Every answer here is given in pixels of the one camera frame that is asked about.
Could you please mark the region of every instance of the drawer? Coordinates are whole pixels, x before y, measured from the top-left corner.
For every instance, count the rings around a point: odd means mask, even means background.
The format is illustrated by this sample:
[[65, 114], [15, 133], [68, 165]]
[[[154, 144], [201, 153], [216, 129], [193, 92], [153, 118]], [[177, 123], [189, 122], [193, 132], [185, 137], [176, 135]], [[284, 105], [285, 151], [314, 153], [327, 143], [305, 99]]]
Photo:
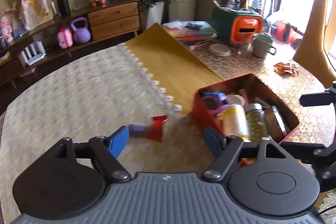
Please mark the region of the drawer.
[[113, 20], [136, 16], [138, 12], [138, 2], [118, 5], [88, 14], [91, 27], [104, 24]]
[[118, 33], [126, 32], [128, 30], [132, 31], [138, 28], [140, 28], [140, 17], [133, 16], [97, 25], [91, 27], [91, 30], [93, 39], [98, 40], [103, 37], [117, 35]]
[[0, 82], [4, 81], [11, 75], [16, 75], [19, 71], [23, 70], [23, 66], [18, 58], [15, 58], [2, 66], [0, 66]]

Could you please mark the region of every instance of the open tin box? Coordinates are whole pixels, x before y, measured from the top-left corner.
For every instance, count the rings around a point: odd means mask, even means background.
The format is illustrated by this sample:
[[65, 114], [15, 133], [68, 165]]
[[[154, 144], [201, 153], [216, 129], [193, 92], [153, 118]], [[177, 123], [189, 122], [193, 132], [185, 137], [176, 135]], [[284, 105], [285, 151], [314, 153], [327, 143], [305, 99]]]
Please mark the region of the open tin box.
[[[276, 106], [278, 109], [278, 114], [276, 113], [274, 117], [278, 116], [279, 118], [280, 115], [286, 129], [286, 135], [283, 136], [283, 138], [278, 138], [275, 140], [278, 143], [288, 139], [299, 125], [299, 120], [295, 114], [284, 104], [283, 101], [281, 101], [281, 99], [274, 92], [272, 92], [255, 75], [247, 74], [210, 86], [205, 86], [196, 91], [193, 109], [190, 116], [201, 130], [204, 130], [206, 126], [210, 126], [216, 131], [220, 132], [222, 135], [227, 135], [225, 133], [225, 129], [223, 130], [220, 121], [209, 113], [209, 108], [203, 99], [199, 96], [199, 90], [204, 88], [212, 88], [214, 91], [224, 92], [225, 94], [239, 94], [239, 90], [244, 89], [249, 103], [254, 103], [255, 99], [258, 97], [269, 105]], [[277, 126], [277, 121], [274, 120], [273, 124], [274, 126]]]

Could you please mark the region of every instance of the floor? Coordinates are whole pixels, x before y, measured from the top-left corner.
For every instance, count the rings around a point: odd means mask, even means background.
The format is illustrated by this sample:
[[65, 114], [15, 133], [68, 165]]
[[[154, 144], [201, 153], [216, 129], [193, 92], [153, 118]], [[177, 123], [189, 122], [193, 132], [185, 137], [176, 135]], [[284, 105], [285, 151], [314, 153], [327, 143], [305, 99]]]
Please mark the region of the floor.
[[75, 52], [72, 52], [72, 57], [69, 57], [68, 55], [60, 56], [59, 58], [56, 58], [48, 63], [39, 66], [38, 68], [36, 68], [34, 73], [26, 75], [24, 77], [16, 78], [14, 82], [17, 89], [14, 89], [11, 83], [5, 83], [3, 85], [0, 85], [0, 115], [5, 112], [8, 105], [16, 97], [18, 97], [23, 91], [25, 91], [27, 88], [29, 88], [31, 85], [33, 85], [46, 75], [52, 73], [53, 71], [63, 67], [68, 63], [73, 62], [76, 59], [89, 55], [93, 52], [97, 52], [105, 48], [109, 48], [117, 44], [126, 42], [133, 37], [133, 33], [124, 34], [118, 37], [113, 37], [111, 39], [101, 41], [88, 47], [81, 48]]

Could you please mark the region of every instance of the potted plant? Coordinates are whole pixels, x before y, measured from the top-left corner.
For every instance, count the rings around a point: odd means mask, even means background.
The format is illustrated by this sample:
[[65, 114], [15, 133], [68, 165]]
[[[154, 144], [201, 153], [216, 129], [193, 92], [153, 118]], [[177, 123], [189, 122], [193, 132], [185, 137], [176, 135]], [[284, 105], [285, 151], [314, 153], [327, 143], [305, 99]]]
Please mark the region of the potted plant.
[[142, 17], [142, 29], [148, 29], [154, 23], [161, 24], [164, 2], [161, 0], [138, 0], [140, 4], [140, 16]]

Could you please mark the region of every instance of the mug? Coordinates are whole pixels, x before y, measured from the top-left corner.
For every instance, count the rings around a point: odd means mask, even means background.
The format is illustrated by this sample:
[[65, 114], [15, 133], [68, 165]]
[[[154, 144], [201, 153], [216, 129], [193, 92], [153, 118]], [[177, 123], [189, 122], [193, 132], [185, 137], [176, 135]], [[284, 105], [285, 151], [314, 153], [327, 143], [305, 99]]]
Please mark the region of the mug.
[[254, 55], [266, 58], [268, 53], [275, 55], [277, 53], [277, 49], [273, 47], [273, 40], [268, 36], [263, 35], [261, 33], [255, 33], [253, 35], [253, 53]]

